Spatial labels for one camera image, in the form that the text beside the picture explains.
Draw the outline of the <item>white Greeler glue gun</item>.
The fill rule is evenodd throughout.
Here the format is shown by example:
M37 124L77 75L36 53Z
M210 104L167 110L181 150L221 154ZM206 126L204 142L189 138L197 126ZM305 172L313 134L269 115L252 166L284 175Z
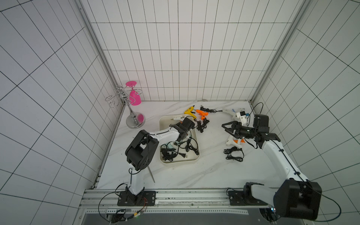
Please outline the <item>white Greeler glue gun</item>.
M235 111L234 109L229 110L226 108L222 108L220 110L217 110L217 109L209 109L209 108L200 106L200 110L207 112L207 113L217 113L217 112L226 113L226 114L232 116L232 119L234 121L241 122L243 125L247 124L247 122L248 122L249 114L245 112L244 108L239 108L237 111Z

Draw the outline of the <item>cream storage tray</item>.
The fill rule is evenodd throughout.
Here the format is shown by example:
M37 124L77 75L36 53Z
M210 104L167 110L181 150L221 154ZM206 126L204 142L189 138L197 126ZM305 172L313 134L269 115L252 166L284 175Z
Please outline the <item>cream storage tray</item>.
M171 125L177 124L179 121L172 121L171 119L178 116L186 116L186 118L190 119L195 123L194 128L191 129L187 137L180 141L175 142L180 147L177 151L170 151L162 149L161 146L167 142L160 142L158 146L159 151L159 159L164 164L173 164L173 163L185 163L196 161L200 158L200 147L197 142L197 120L194 120L191 116L185 114L178 115L167 115L163 116L159 120L159 127L161 130L169 128Z

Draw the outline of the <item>white glue gun orange trigger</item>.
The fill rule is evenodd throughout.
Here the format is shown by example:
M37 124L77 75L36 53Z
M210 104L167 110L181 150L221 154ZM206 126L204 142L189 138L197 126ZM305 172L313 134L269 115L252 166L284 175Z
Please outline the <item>white glue gun orange trigger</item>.
M182 122L185 118L186 118L186 116L178 116L178 117L172 118L171 120Z

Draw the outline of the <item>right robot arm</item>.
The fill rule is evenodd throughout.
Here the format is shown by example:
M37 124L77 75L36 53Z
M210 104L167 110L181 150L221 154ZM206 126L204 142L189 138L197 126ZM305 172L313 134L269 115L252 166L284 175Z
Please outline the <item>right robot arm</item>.
M280 138L270 132L267 115L256 114L252 127L232 121L222 124L222 128L236 139L253 139L283 181L277 190L260 183L247 182L242 190L241 203L272 206L282 218L317 219L322 189L317 182L311 182L301 173L289 159Z

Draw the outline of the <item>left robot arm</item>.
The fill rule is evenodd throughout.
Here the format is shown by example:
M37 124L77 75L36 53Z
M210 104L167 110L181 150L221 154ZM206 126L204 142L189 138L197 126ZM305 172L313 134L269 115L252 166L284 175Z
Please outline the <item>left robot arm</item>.
M185 117L182 121L170 125L168 128L149 133L141 130L127 147L125 155L129 163L130 185L127 192L131 197L139 198L144 191L143 170L146 169L157 149L169 150L170 144L176 147L170 153L165 154L165 161L177 157L180 146L191 137L190 131L195 127L194 120Z

